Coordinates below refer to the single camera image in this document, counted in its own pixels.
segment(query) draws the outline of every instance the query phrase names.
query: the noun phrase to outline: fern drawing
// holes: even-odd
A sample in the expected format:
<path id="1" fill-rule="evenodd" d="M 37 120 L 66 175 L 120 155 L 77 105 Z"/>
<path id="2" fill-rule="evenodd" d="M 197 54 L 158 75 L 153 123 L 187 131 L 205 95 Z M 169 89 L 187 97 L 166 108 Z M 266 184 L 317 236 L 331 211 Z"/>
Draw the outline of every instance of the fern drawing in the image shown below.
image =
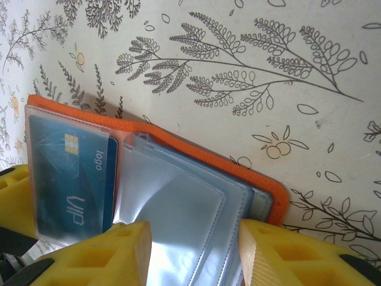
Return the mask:
<path id="1" fill-rule="evenodd" d="M 362 102 L 361 99 L 344 93 L 336 77 L 353 68 L 357 58 L 315 28 L 302 26 L 297 34 L 285 24 L 257 18 L 254 21 L 256 32 L 236 36 L 204 14 L 189 14 L 203 26 L 183 23 L 181 26 L 185 33 L 169 38 L 170 41 L 183 44 L 180 51 L 185 57 L 162 57 L 159 54 L 160 46 L 154 39 L 137 37 L 131 41 L 129 52 L 118 57 L 116 62 L 119 69 L 115 73 L 130 74 L 128 80 L 143 76 L 143 83 L 152 85 L 154 94 L 171 93 L 187 80 L 185 86 L 202 96 L 194 101 L 197 105 L 231 105 L 232 113 L 236 116 L 272 110 L 275 96 L 271 88 L 279 84 L 310 85 Z M 207 33 L 215 40 L 206 40 Z M 304 58 L 293 49 L 293 41 L 298 35 L 309 46 L 310 58 Z M 250 58 L 249 50 L 268 54 L 268 68 L 247 63 L 245 60 Z M 192 64 L 195 63 L 230 70 L 207 77 L 194 74 Z M 259 76 L 264 73 L 275 79 L 264 82 Z"/>
<path id="2" fill-rule="evenodd" d="M 56 96 L 55 93 L 56 93 L 57 87 L 53 86 L 53 82 L 49 81 L 49 78 L 46 76 L 46 73 L 43 70 L 42 65 L 40 65 L 40 75 L 41 75 L 42 83 L 45 86 L 45 91 L 47 91 L 46 96 L 48 98 L 51 98 L 53 101 L 59 102 L 61 99 L 62 92 L 57 93 L 57 96 Z M 41 95 L 40 90 L 38 90 L 37 83 L 38 83 L 38 79 L 34 79 L 33 87 L 35 89 L 35 94 Z"/>
<path id="3" fill-rule="evenodd" d="M 44 40 L 48 34 L 50 34 L 51 39 L 56 40 L 61 45 L 65 42 L 67 37 L 67 22 L 62 16 L 56 15 L 54 17 L 54 23 L 51 24 L 52 17 L 48 11 L 40 16 L 40 19 L 37 20 L 37 26 L 31 29 L 29 15 L 29 11 L 26 10 L 24 16 L 21 18 L 22 25 L 20 28 L 17 26 L 16 20 L 13 20 L 10 24 L 10 32 L 8 34 L 8 44 L 10 47 L 2 66 L 3 74 L 6 63 L 16 63 L 16 65 L 24 69 L 22 59 L 15 50 L 26 50 L 29 53 L 29 57 L 33 59 L 35 56 L 33 43 L 37 45 L 40 51 L 46 51 L 47 44 Z"/>
<path id="4" fill-rule="evenodd" d="M 123 119 L 123 97 L 119 98 L 119 106 L 115 114 L 115 117 L 119 119 Z"/>
<path id="5" fill-rule="evenodd" d="M 101 74 L 99 72 L 99 68 L 96 64 L 95 66 L 95 74 L 96 74 L 96 88 L 98 89 L 96 94 L 97 98 L 95 98 L 95 106 L 94 111 L 98 114 L 105 114 L 106 113 L 106 102 L 105 102 L 105 96 L 103 94 L 104 89 L 102 87 L 102 80 L 101 80 Z"/>

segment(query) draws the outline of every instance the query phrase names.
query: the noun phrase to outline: clear plastic pocket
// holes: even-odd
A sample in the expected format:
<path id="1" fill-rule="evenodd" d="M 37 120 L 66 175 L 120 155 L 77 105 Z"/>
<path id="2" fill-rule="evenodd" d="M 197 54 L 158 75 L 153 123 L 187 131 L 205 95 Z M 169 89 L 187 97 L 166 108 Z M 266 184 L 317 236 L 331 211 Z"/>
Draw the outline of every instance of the clear plastic pocket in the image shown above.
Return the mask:
<path id="1" fill-rule="evenodd" d="M 225 196 L 137 145 L 139 141 L 124 145 L 114 223 L 150 222 L 147 285 L 189 285 L 203 261 Z"/>
<path id="2" fill-rule="evenodd" d="M 29 106 L 26 126 L 38 237 L 70 245 L 109 228 L 114 195 L 107 188 L 110 131 Z"/>

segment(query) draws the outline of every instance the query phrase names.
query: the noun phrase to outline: branch drawing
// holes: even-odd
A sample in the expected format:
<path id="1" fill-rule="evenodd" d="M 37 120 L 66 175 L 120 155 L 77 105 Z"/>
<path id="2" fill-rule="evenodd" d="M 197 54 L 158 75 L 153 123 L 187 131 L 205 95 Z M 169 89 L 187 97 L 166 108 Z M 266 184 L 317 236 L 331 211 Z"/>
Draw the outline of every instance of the branch drawing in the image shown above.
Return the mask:
<path id="1" fill-rule="evenodd" d="M 98 29 L 98 36 L 104 39 L 108 31 L 118 32 L 119 25 L 123 22 L 121 6 L 124 5 L 129 12 L 129 17 L 134 18 L 141 8 L 140 0 L 85 0 L 87 2 L 86 18 L 88 26 Z M 64 6 L 68 24 L 74 25 L 79 8 L 83 0 L 56 0 L 56 4 Z"/>
<path id="2" fill-rule="evenodd" d="M 37 20 L 37 26 L 30 30 L 29 11 L 26 10 L 24 16 L 22 16 L 22 25 L 20 29 L 17 26 L 16 20 L 10 24 L 10 33 L 8 34 L 9 50 L 5 57 L 2 73 L 4 74 L 4 68 L 6 63 L 16 63 L 19 67 L 24 69 L 21 57 L 15 52 L 16 49 L 24 49 L 28 51 L 31 59 L 35 56 L 35 48 L 33 43 L 37 45 L 40 51 L 46 51 L 46 42 L 44 38 L 50 33 L 51 39 L 56 40 L 61 45 L 65 42 L 67 37 L 67 22 L 62 16 L 54 16 L 54 24 L 50 25 L 50 12 L 40 16 Z"/>
<path id="3" fill-rule="evenodd" d="M 381 243 L 381 237 L 375 233 L 375 226 L 372 219 L 377 215 L 377 210 L 352 210 L 351 198 L 343 200 L 341 205 L 333 204 L 332 197 L 327 197 L 325 201 L 313 203 L 314 191 L 303 194 L 300 191 L 291 189 L 297 195 L 296 201 L 291 201 L 291 205 L 302 209 L 302 220 L 310 220 L 313 216 L 318 216 L 318 223 L 314 228 L 303 226 L 283 225 L 291 231 L 314 231 L 326 234 L 325 241 L 336 243 L 338 239 L 344 242 L 354 242 L 355 240 L 368 240 L 374 243 Z M 363 256 L 374 266 L 381 269 L 381 258 L 367 247 L 359 244 L 351 244 L 352 250 Z"/>
<path id="4" fill-rule="evenodd" d="M 95 106 L 94 111 L 98 114 L 104 115 L 106 111 L 106 102 L 105 102 L 105 96 L 103 95 L 104 89 L 102 87 L 102 79 L 101 74 L 99 72 L 98 66 L 94 64 L 95 66 L 95 74 L 96 74 L 96 87 L 98 88 L 96 94 L 97 98 L 95 98 Z"/>
<path id="5" fill-rule="evenodd" d="M 260 113 L 264 107 L 271 110 L 274 106 L 271 87 L 278 84 L 310 85 L 362 102 L 361 99 L 344 93 L 336 79 L 339 73 L 351 69 L 357 59 L 350 56 L 348 49 L 342 49 L 339 43 L 327 40 L 315 28 L 302 26 L 299 31 L 300 37 L 311 49 L 312 60 L 309 60 L 291 48 L 296 33 L 277 21 L 257 18 L 254 27 L 260 32 L 243 33 L 238 37 L 206 15 L 195 12 L 189 14 L 204 27 L 183 23 L 181 27 L 185 34 L 169 38 L 170 41 L 182 43 L 180 51 L 188 57 L 163 57 L 159 54 L 160 46 L 154 39 L 138 36 L 131 41 L 129 52 L 118 57 L 116 62 L 119 69 L 115 73 L 132 73 L 128 80 L 136 80 L 143 75 L 145 85 L 156 86 L 152 89 L 154 94 L 164 91 L 171 93 L 189 79 L 190 83 L 185 86 L 203 96 L 195 100 L 196 104 L 222 107 L 236 102 L 232 113 L 237 116 Z M 207 33 L 215 41 L 206 40 Z M 267 69 L 245 62 L 249 58 L 250 47 L 270 54 Z M 192 65 L 195 63 L 231 70 L 205 77 L 192 74 Z M 260 82 L 257 72 L 278 78 Z M 315 78 L 319 77 L 326 82 L 325 85 L 316 83 Z"/>
<path id="6" fill-rule="evenodd" d="M 381 126 L 377 125 L 374 121 L 369 122 L 368 130 L 370 132 L 364 133 L 364 141 L 366 142 L 372 142 L 377 136 L 381 135 Z M 376 151 L 376 154 L 381 156 L 381 151 Z"/>
<path id="7" fill-rule="evenodd" d="M 261 150 L 266 150 L 267 156 L 271 159 L 278 159 L 280 156 L 286 156 L 291 153 L 291 147 L 299 147 L 305 150 L 310 148 L 299 140 L 289 139 L 290 126 L 287 125 L 283 136 L 279 138 L 275 132 L 271 133 L 271 137 L 263 135 L 252 135 L 252 137 L 258 141 L 266 143 L 262 146 Z"/>

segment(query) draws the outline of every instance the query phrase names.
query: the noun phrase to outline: plant illustration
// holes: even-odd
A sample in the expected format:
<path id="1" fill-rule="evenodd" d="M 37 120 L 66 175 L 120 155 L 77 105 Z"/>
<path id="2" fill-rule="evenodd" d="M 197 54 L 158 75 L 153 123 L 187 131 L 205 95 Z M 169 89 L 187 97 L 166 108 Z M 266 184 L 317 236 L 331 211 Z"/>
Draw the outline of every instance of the plant illustration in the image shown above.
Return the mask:
<path id="1" fill-rule="evenodd" d="M 87 2 L 86 18 L 88 26 L 98 29 L 98 36 L 104 39 L 108 31 L 118 32 L 119 25 L 123 22 L 121 6 L 124 5 L 129 11 L 129 17 L 134 18 L 140 10 L 140 0 L 85 0 Z M 83 0 L 56 0 L 56 4 L 64 6 L 64 12 L 68 24 L 74 25 L 78 9 Z"/>
<path id="2" fill-rule="evenodd" d="M 95 98 L 95 106 L 94 111 L 98 114 L 105 114 L 106 113 L 106 102 L 105 102 L 105 96 L 103 95 L 104 89 L 102 87 L 102 79 L 101 74 L 99 73 L 98 66 L 94 64 L 95 66 L 95 74 L 96 74 L 96 88 L 98 88 L 98 91 L 96 92 L 97 98 Z"/>
<path id="3" fill-rule="evenodd" d="M 0 32 L 5 36 L 5 26 L 8 18 L 8 10 L 6 4 L 9 3 L 10 0 L 0 0 Z"/>
<path id="4" fill-rule="evenodd" d="M 15 158 L 13 156 L 5 158 L 5 159 L 0 158 L 0 170 L 5 170 L 9 167 L 12 167 L 18 164 L 24 164 L 23 159 Z"/>
<path id="5" fill-rule="evenodd" d="M 327 40 L 315 28 L 302 26 L 299 30 L 300 37 L 311 48 L 310 61 L 292 50 L 296 33 L 277 21 L 257 18 L 254 27 L 259 32 L 244 33 L 237 37 L 206 15 L 191 12 L 190 16 L 199 20 L 216 41 L 208 42 L 208 37 L 205 37 L 207 31 L 201 27 L 183 23 L 185 34 L 172 36 L 170 41 L 184 44 L 180 51 L 188 57 L 161 57 L 158 54 L 160 46 L 156 41 L 138 36 L 131 41 L 130 53 L 118 57 L 119 69 L 115 73 L 131 74 L 128 80 L 135 80 L 144 74 L 143 83 L 155 86 L 152 90 L 155 94 L 171 93 L 189 78 L 190 83 L 186 86 L 203 96 L 195 100 L 196 104 L 204 107 L 233 104 L 232 113 L 237 116 L 260 113 L 264 108 L 273 109 L 274 96 L 270 89 L 276 84 L 311 85 L 362 102 L 342 92 L 336 81 L 337 74 L 352 68 L 357 59 L 350 56 L 348 49 Z M 248 47 L 270 54 L 267 58 L 270 65 L 268 69 L 251 66 L 241 60 L 241 54 L 245 54 L 242 57 L 244 60 L 249 58 Z M 191 75 L 193 63 L 213 64 L 232 70 L 211 77 Z M 278 79 L 263 82 L 256 72 L 272 74 Z M 319 77 L 326 85 L 316 83 L 314 78 Z"/>
<path id="6" fill-rule="evenodd" d="M 341 3 L 342 0 L 321 0 L 320 6 L 325 7 L 328 4 L 336 5 L 338 3 Z"/>
<path id="7" fill-rule="evenodd" d="M 3 116 L 0 119 L 0 140 L 1 144 L 4 146 L 4 148 L 9 151 L 11 149 L 10 146 L 10 135 L 7 132 L 7 123 L 5 120 L 5 111 L 7 110 L 8 106 L 6 105 L 4 108 L 0 107 L 0 114 L 3 114 Z M 0 156 L 4 156 L 4 149 L 3 146 L 0 145 Z"/>
<path id="8" fill-rule="evenodd" d="M 252 163 L 248 157 L 242 156 L 237 160 L 230 156 L 230 161 L 232 161 L 235 165 L 244 167 L 245 169 L 251 169 Z"/>
<path id="9" fill-rule="evenodd" d="M 381 29 L 381 23 L 368 23 L 368 24 L 365 24 L 363 27 L 363 29 L 366 29 L 366 30 L 376 30 L 376 29 Z"/>
<path id="10" fill-rule="evenodd" d="M 53 101 L 59 102 L 61 99 L 62 92 L 55 94 L 57 87 L 53 86 L 53 83 L 49 81 L 49 78 L 46 76 L 45 71 L 43 70 L 43 66 L 40 64 L 40 76 L 42 79 L 42 83 L 45 86 L 45 91 L 48 93 L 46 96 L 51 98 Z M 33 80 L 33 87 L 35 89 L 35 94 L 41 95 L 40 90 L 37 87 L 38 79 Z"/>
<path id="11" fill-rule="evenodd" d="M 87 103 L 82 103 L 83 98 L 85 97 L 85 91 L 81 91 L 80 85 L 76 84 L 76 79 L 74 79 L 71 74 L 67 71 L 64 65 L 61 62 L 58 62 L 64 75 L 66 76 L 67 84 L 70 87 L 71 99 L 73 99 L 72 104 L 79 106 L 81 110 L 89 109 L 90 105 Z"/>
<path id="12" fill-rule="evenodd" d="M 71 99 L 73 100 L 72 104 L 74 106 L 78 106 L 79 108 L 81 108 L 81 110 L 86 110 L 91 108 L 90 104 L 83 102 L 85 98 L 85 91 L 81 89 L 80 85 L 76 82 L 76 79 L 68 72 L 68 70 L 63 65 L 63 63 L 59 61 L 58 65 L 61 67 L 64 73 L 64 76 L 66 77 L 67 84 L 70 87 Z M 98 96 L 97 98 L 95 98 L 94 111 L 98 114 L 104 115 L 107 111 L 105 108 L 106 102 L 105 102 L 104 89 L 103 89 L 103 84 L 101 79 L 101 73 L 99 72 L 99 68 L 96 64 L 94 64 L 94 68 L 95 68 L 96 87 L 97 87 L 96 94 Z M 59 92 L 58 94 L 56 94 L 57 87 L 53 84 L 53 82 L 49 81 L 49 78 L 47 77 L 42 65 L 40 65 L 40 75 L 43 80 L 43 85 L 45 87 L 45 90 L 47 91 L 46 97 L 56 102 L 60 102 L 62 92 Z M 38 88 L 38 83 L 39 83 L 38 79 L 35 78 L 33 80 L 33 87 L 35 89 L 35 94 L 42 95 Z M 122 97 L 120 98 L 118 111 L 123 113 L 123 98 Z"/>
<path id="13" fill-rule="evenodd" d="M 8 102 L 8 106 L 13 109 L 14 112 L 14 123 L 18 122 L 18 118 L 20 117 L 20 112 L 18 110 L 18 99 L 15 95 L 15 92 L 11 90 L 11 87 L 8 85 L 8 89 L 10 91 L 11 101 Z"/>
<path id="14" fill-rule="evenodd" d="M 123 119 L 123 97 L 119 98 L 119 106 L 115 114 L 115 117 L 119 119 Z"/>
<path id="15" fill-rule="evenodd" d="M 74 50 L 76 54 L 69 52 L 69 55 L 75 59 L 77 68 L 84 73 L 85 71 L 82 66 L 85 64 L 85 56 L 81 52 L 77 53 L 77 44 L 74 45 Z"/>
<path id="16" fill-rule="evenodd" d="M 258 141 L 266 143 L 262 146 L 261 150 L 266 150 L 266 153 L 271 159 L 278 159 L 280 156 L 286 156 L 291 153 L 291 146 L 296 146 L 305 150 L 310 148 L 303 142 L 295 139 L 289 139 L 290 137 L 290 126 L 287 125 L 283 136 L 279 138 L 275 132 L 271 133 L 271 137 L 266 137 L 263 135 L 252 135 L 252 137 Z"/>
<path id="17" fill-rule="evenodd" d="M 62 16 L 54 16 L 54 23 L 50 25 L 51 16 L 48 11 L 37 20 L 37 26 L 30 29 L 29 15 L 29 11 L 26 10 L 24 16 L 21 18 L 22 25 L 20 28 L 18 28 L 16 20 L 13 20 L 10 24 L 10 32 L 8 34 L 8 44 L 10 47 L 2 66 L 3 74 L 6 63 L 16 63 L 19 67 L 24 69 L 21 57 L 15 50 L 26 50 L 29 53 L 29 57 L 33 59 L 35 56 L 33 43 L 35 43 L 41 51 L 46 51 L 44 38 L 47 37 L 48 33 L 53 40 L 58 41 L 61 45 L 65 42 L 67 37 L 67 22 Z"/>
<path id="18" fill-rule="evenodd" d="M 14 148 L 17 150 L 17 154 L 19 154 L 21 150 L 24 150 L 23 143 L 21 143 L 21 141 L 18 138 L 16 138 Z"/>
<path id="19" fill-rule="evenodd" d="M 303 211 L 302 220 L 306 221 L 312 217 L 318 217 L 319 223 L 314 228 L 285 224 L 283 226 L 286 229 L 296 232 L 320 232 L 326 234 L 324 240 L 331 243 L 336 243 L 338 240 L 352 242 L 353 244 L 349 247 L 353 251 L 381 270 L 381 258 L 375 251 L 357 244 L 358 240 L 381 243 L 381 237 L 376 235 L 376 225 L 372 221 L 377 215 L 377 210 L 353 210 L 349 197 L 344 199 L 341 205 L 334 204 L 332 197 L 327 197 L 319 203 L 313 203 L 314 191 L 309 191 L 306 194 L 295 189 L 291 189 L 291 191 L 298 196 L 298 200 L 290 203 Z"/>
<path id="20" fill-rule="evenodd" d="M 364 133 L 364 141 L 366 142 L 372 142 L 377 136 L 381 135 L 381 126 L 377 125 L 374 121 L 369 122 L 368 130 L 370 132 Z M 376 151 L 376 154 L 381 156 L 381 151 Z"/>

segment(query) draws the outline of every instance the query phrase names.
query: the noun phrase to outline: leaf drawing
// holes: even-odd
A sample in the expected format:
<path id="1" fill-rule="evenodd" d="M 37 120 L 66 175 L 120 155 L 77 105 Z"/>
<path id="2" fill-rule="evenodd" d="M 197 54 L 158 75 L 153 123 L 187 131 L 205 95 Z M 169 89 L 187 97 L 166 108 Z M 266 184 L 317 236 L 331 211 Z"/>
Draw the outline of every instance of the leaf drawing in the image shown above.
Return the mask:
<path id="1" fill-rule="evenodd" d="M 283 5 L 285 1 L 271 0 L 271 3 Z M 243 6 L 240 0 L 236 4 L 237 7 Z M 297 35 L 283 23 L 256 18 L 254 27 L 257 31 L 242 33 L 238 37 L 223 23 L 205 14 L 190 12 L 189 15 L 200 23 L 182 23 L 184 34 L 169 37 L 170 41 L 180 44 L 182 55 L 177 52 L 171 57 L 162 57 L 154 39 L 137 37 L 131 41 L 129 52 L 117 58 L 118 69 L 115 73 L 132 73 L 129 80 L 142 76 L 145 85 L 152 85 L 154 94 L 164 91 L 171 93 L 185 85 L 202 96 L 193 100 L 195 104 L 215 108 L 230 105 L 235 116 L 274 110 L 276 94 L 272 92 L 272 86 L 277 84 L 310 85 L 362 102 L 343 93 L 336 81 L 336 75 L 351 69 L 357 58 L 351 56 L 349 49 L 327 40 L 314 27 L 303 26 Z M 296 37 L 301 37 L 310 47 L 311 56 L 304 58 L 290 48 L 290 43 Z M 269 53 L 268 68 L 248 63 L 248 49 Z M 200 71 L 193 70 L 194 63 L 212 65 L 218 69 L 221 67 L 222 71 L 209 76 L 199 74 Z M 258 83 L 257 71 L 269 74 L 273 79 L 265 82 L 260 79 Z M 315 82 L 315 77 L 319 77 L 320 81 Z M 298 105 L 298 110 L 310 115 L 318 113 L 306 104 Z M 294 143 L 305 148 L 305 144 Z"/>
<path id="2" fill-rule="evenodd" d="M 40 75 L 42 78 L 42 83 L 45 86 L 45 91 L 47 91 L 47 97 L 50 97 L 53 101 L 59 102 L 61 99 L 62 92 L 55 94 L 57 87 L 53 86 L 53 83 L 49 81 L 49 78 L 46 76 L 45 71 L 43 70 L 42 65 L 40 65 Z M 41 95 L 40 91 L 37 88 L 36 80 L 33 80 L 33 86 L 35 87 L 35 92 L 38 95 Z"/>
<path id="3" fill-rule="evenodd" d="M 123 97 L 119 98 L 118 110 L 115 114 L 116 118 L 123 119 Z"/>
<path id="4" fill-rule="evenodd" d="M 259 140 L 259 141 L 262 141 L 262 142 L 265 142 L 265 143 L 273 143 L 273 141 L 266 137 L 266 136 L 262 136 L 262 135 L 252 135 L 252 137 L 256 140 Z"/>
<path id="5" fill-rule="evenodd" d="M 376 122 L 370 121 L 368 124 L 368 130 L 370 132 L 364 133 L 364 141 L 372 142 L 378 135 L 381 134 L 381 126 L 377 125 Z"/>
<path id="6" fill-rule="evenodd" d="M 102 79 L 101 79 L 101 74 L 99 72 L 99 68 L 96 64 L 94 64 L 95 67 L 95 74 L 96 74 L 96 88 L 98 89 L 96 92 L 96 95 L 98 96 L 95 98 L 95 106 L 94 111 L 97 114 L 104 115 L 106 113 L 106 102 L 105 102 L 105 96 L 103 94 L 104 89 L 102 87 Z"/>
<path id="7" fill-rule="evenodd" d="M 342 182 L 342 179 L 338 175 L 336 175 L 335 173 L 333 173 L 331 171 L 325 171 L 324 175 L 325 175 L 326 179 L 330 182 L 333 182 L 333 183 L 341 183 Z"/>
<path id="8" fill-rule="evenodd" d="M 351 250 L 353 250 L 354 252 L 357 252 L 359 255 L 363 256 L 367 260 L 380 259 L 376 253 L 374 253 L 369 248 L 363 245 L 352 244 L 349 247 L 351 248 Z"/>
<path id="9" fill-rule="evenodd" d="M 379 191 L 373 191 L 374 194 L 378 197 L 378 198 L 381 198 L 381 192 Z"/>
<path id="10" fill-rule="evenodd" d="M 286 6 L 285 0 L 267 0 L 267 3 L 269 3 L 273 7 L 285 7 Z"/>
<path id="11" fill-rule="evenodd" d="M 333 220 L 328 219 L 328 220 L 319 222 L 318 224 L 316 224 L 315 227 L 318 229 L 327 229 L 327 228 L 330 228 L 332 225 L 333 225 Z"/>
<path id="12" fill-rule="evenodd" d="M 360 51 L 360 61 L 363 64 L 368 64 L 368 58 L 364 51 Z"/>
<path id="13" fill-rule="evenodd" d="M 147 32 L 152 32 L 155 30 L 155 27 L 153 25 L 147 25 L 144 28 Z"/>
<path id="14" fill-rule="evenodd" d="M 372 219 L 376 214 L 377 210 L 359 210 L 348 215 L 346 219 L 350 220 L 351 222 L 363 222 L 365 216 L 367 216 L 369 219 Z"/>
<path id="15" fill-rule="evenodd" d="M 363 227 L 364 229 L 369 233 L 369 234 L 374 234 L 374 228 L 373 228 L 373 223 L 369 219 L 369 217 L 364 216 L 363 219 Z"/>
<path id="16" fill-rule="evenodd" d="M 357 233 L 355 231 L 348 231 L 341 238 L 342 241 L 353 241 L 356 238 Z"/>
<path id="17" fill-rule="evenodd" d="M 46 51 L 47 43 L 44 42 L 45 38 L 50 34 L 51 39 L 56 40 L 61 45 L 64 44 L 67 37 L 67 22 L 62 16 L 54 16 L 54 23 L 51 24 L 50 12 L 40 16 L 37 20 L 37 26 L 30 29 L 29 11 L 26 10 L 22 16 L 22 27 L 18 28 L 16 20 L 13 20 L 10 24 L 8 34 L 9 49 L 5 57 L 2 72 L 4 74 L 4 68 L 6 63 L 16 63 L 21 69 L 24 69 L 24 65 L 20 55 L 15 52 L 17 49 L 26 50 L 29 53 L 29 57 L 32 60 L 35 57 L 35 48 L 33 43 L 40 49 L 40 51 Z"/>
<path id="18" fill-rule="evenodd" d="M 342 0 L 321 0 L 320 6 L 321 7 L 325 7 L 325 6 L 327 6 L 328 4 L 331 4 L 331 3 L 332 3 L 332 5 L 336 5 L 336 4 L 340 3 L 341 1 Z"/>
<path id="19" fill-rule="evenodd" d="M 302 148 L 302 149 L 306 149 L 306 150 L 309 150 L 309 149 L 310 149 L 307 145 L 305 145 L 303 142 L 301 142 L 301 141 L 299 141 L 299 140 L 290 139 L 290 140 L 288 141 L 288 143 L 290 143 L 290 144 L 292 144 L 292 145 L 294 145 L 294 146 L 297 146 L 297 147 L 299 147 L 299 148 Z"/>
<path id="20" fill-rule="evenodd" d="M 71 74 L 67 71 L 67 69 L 60 61 L 58 62 L 58 64 L 62 68 L 64 76 L 66 76 L 67 84 L 70 87 L 71 99 L 73 100 L 72 104 L 80 107 L 81 110 L 89 109 L 90 105 L 82 102 L 85 97 L 85 91 L 81 91 L 80 85 L 76 84 L 75 78 L 71 76 Z"/>
<path id="21" fill-rule="evenodd" d="M 234 0 L 234 3 L 236 4 L 236 6 L 240 9 L 243 8 L 243 0 Z"/>
<path id="22" fill-rule="evenodd" d="M 367 29 L 367 30 L 381 29 L 381 23 L 369 23 L 369 24 L 365 24 L 363 26 L 363 29 Z"/>
<path id="23" fill-rule="evenodd" d="M 148 117 L 146 117 L 145 115 L 143 115 L 143 118 L 145 120 L 145 122 L 149 125 L 153 125 L 152 122 L 150 121 L 150 119 Z"/>
<path id="24" fill-rule="evenodd" d="M 314 210 L 309 210 L 304 213 L 302 220 L 310 220 L 314 214 Z"/>
<path id="25" fill-rule="evenodd" d="M 169 22 L 171 21 L 171 18 L 167 14 L 164 14 L 164 13 L 161 14 L 161 19 L 163 22 L 165 22 L 165 24 L 169 24 Z"/>
<path id="26" fill-rule="evenodd" d="M 333 151 L 334 147 L 335 147 L 335 143 L 331 143 L 331 145 L 329 145 L 327 150 L 328 154 L 330 154 Z"/>
<path id="27" fill-rule="evenodd" d="M 351 207 L 351 198 L 346 198 L 345 200 L 343 200 L 343 203 L 341 205 L 341 213 L 344 215 L 345 213 L 347 213 L 350 207 Z"/>
<path id="28" fill-rule="evenodd" d="M 299 110 L 300 113 L 306 114 L 306 115 L 315 115 L 318 114 L 319 111 L 317 111 L 315 108 L 308 104 L 298 104 L 297 109 Z"/>
<path id="29" fill-rule="evenodd" d="M 283 133 L 283 140 L 287 140 L 290 137 L 290 126 L 287 125 L 285 132 Z"/>

